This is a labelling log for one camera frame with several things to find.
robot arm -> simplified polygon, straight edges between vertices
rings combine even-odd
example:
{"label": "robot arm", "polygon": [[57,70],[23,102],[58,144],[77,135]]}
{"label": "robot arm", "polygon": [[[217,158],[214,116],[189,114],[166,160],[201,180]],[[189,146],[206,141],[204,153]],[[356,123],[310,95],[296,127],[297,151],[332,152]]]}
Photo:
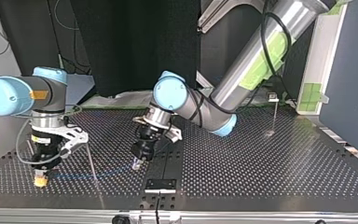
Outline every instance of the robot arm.
{"label": "robot arm", "polygon": [[[335,4],[336,0],[282,0],[278,1],[269,15],[275,15],[284,23],[292,38],[291,44],[294,44],[320,14],[328,12]],[[282,66],[282,58],[290,44],[283,28],[276,21],[268,21],[263,29],[264,34],[260,31],[261,28],[255,32],[208,98],[188,88],[182,77],[172,72],[163,72],[153,90],[153,101],[146,117],[150,117],[150,111],[164,110],[166,117],[176,113],[211,133],[219,136],[229,135],[237,122],[235,110],[264,79],[272,75],[266,60],[262,35],[265,37],[275,70]],[[147,136],[146,140],[153,139],[154,143],[157,142],[162,135],[160,121],[143,119],[143,122],[144,127],[159,133]],[[150,161],[153,155],[143,157],[144,145],[138,143],[131,149],[135,156],[134,164]]]}
{"label": "robot arm", "polygon": [[[34,168],[34,183],[38,187],[46,186],[49,172],[73,148],[89,141],[88,134],[68,124],[64,115],[66,77],[64,71],[46,67],[36,67],[31,77],[0,77],[0,116],[21,116],[32,111],[32,141],[36,149],[31,159],[22,159],[20,155],[19,158]],[[68,142],[59,148],[64,138]]]}

metal rod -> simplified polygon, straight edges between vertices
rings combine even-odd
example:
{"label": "metal rod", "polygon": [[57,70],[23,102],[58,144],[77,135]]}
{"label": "metal rod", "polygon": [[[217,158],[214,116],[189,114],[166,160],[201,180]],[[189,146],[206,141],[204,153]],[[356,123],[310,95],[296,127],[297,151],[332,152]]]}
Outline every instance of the metal rod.
{"label": "metal rod", "polygon": [[[295,43],[316,17],[327,11],[327,6],[319,0],[284,0],[276,4],[272,13],[281,18]],[[271,54],[281,54],[284,51],[282,42],[285,39],[280,34],[282,28],[279,24],[269,20],[266,26],[266,42]],[[235,110],[263,78],[269,75],[263,52],[259,28],[228,69],[222,82],[212,92],[216,104],[226,110]],[[275,56],[277,62],[281,59],[280,56],[282,57]]]}

green tape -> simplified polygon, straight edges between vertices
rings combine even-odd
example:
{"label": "green tape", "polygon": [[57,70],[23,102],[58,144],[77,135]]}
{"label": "green tape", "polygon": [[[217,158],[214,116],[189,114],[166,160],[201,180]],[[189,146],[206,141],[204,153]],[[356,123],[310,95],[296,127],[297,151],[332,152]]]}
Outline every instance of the green tape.
{"label": "green tape", "polygon": [[[272,64],[274,65],[275,70],[278,70],[283,65],[281,59],[286,52],[286,35],[282,32],[275,33],[269,39],[267,45]],[[268,79],[271,75],[272,72],[269,69],[264,50],[261,50],[258,53],[256,60],[251,65],[251,69],[241,81],[240,86],[252,91],[263,79]]]}
{"label": "green tape", "polygon": [[351,0],[337,0],[336,5],[330,9],[329,12],[327,12],[327,15],[333,16],[333,15],[339,15],[341,13],[341,9],[344,5],[351,2]]}
{"label": "green tape", "polygon": [[298,106],[300,111],[315,112],[321,101],[320,83],[305,83],[301,94],[301,102]]}

